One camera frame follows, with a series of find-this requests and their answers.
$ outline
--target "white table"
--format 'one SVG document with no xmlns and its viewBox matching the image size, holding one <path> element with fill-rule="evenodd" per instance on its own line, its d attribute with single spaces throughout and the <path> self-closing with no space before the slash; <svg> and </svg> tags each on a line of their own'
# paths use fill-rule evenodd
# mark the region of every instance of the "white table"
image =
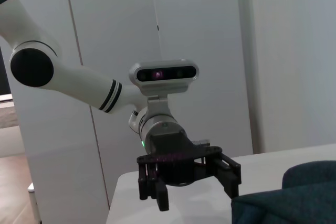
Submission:
<svg viewBox="0 0 336 224">
<path fill-rule="evenodd" d="M 234 158 L 241 164 L 240 195 L 281 188 L 285 171 L 318 160 L 336 160 L 336 144 Z M 168 186 L 170 209 L 160 212 L 155 199 L 141 201 L 138 172 L 119 177 L 107 224 L 231 223 L 231 200 L 215 178 L 186 187 Z"/>
</svg>

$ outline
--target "white cabinet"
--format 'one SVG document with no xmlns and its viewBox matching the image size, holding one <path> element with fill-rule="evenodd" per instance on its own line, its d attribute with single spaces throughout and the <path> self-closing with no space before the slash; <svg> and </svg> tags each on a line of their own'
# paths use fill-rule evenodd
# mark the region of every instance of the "white cabinet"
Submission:
<svg viewBox="0 0 336 224">
<path fill-rule="evenodd" d="M 68 0 L 21 2 L 59 41 L 64 63 L 80 65 Z M 43 223 L 105 223 L 108 204 L 89 106 L 18 83 L 9 70 L 12 51 L 3 39 L 0 46 Z"/>
</svg>

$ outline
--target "wooden floor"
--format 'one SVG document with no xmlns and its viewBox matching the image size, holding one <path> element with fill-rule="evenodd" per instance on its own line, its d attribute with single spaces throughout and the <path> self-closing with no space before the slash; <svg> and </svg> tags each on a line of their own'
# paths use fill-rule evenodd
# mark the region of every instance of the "wooden floor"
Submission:
<svg viewBox="0 0 336 224">
<path fill-rule="evenodd" d="M 24 155 L 0 158 L 0 224 L 34 224 L 27 191 L 31 183 Z"/>
</svg>

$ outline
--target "cabinet door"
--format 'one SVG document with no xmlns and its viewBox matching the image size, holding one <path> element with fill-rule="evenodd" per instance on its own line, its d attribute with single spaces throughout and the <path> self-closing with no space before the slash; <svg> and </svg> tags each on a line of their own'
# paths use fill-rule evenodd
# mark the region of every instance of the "cabinet door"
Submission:
<svg viewBox="0 0 336 224">
<path fill-rule="evenodd" d="M 80 65 L 68 0 L 21 2 L 58 40 L 63 63 Z M 89 106 L 20 84 L 9 69 L 12 49 L 2 38 L 0 46 L 43 223 L 105 223 L 109 209 Z"/>
<path fill-rule="evenodd" d="M 238 0 L 155 0 L 161 54 L 194 60 L 200 77 L 171 96 L 192 140 L 210 139 L 229 156 L 252 153 Z"/>
<path fill-rule="evenodd" d="M 71 0 L 71 5 L 84 66 L 131 84 L 133 64 L 161 59 L 153 0 Z M 118 177 L 137 170 L 136 158 L 145 151 L 128 126 L 131 107 L 113 115 L 92 112 L 111 201 Z"/>
</svg>

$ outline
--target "depth camera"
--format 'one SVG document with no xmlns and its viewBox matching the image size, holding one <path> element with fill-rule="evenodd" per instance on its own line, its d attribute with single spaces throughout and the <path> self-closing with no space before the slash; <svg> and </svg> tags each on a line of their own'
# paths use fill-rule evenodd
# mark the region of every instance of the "depth camera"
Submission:
<svg viewBox="0 0 336 224">
<path fill-rule="evenodd" d="M 137 63 L 129 77 L 146 96 L 181 93 L 198 77 L 198 67 L 190 60 Z"/>
</svg>

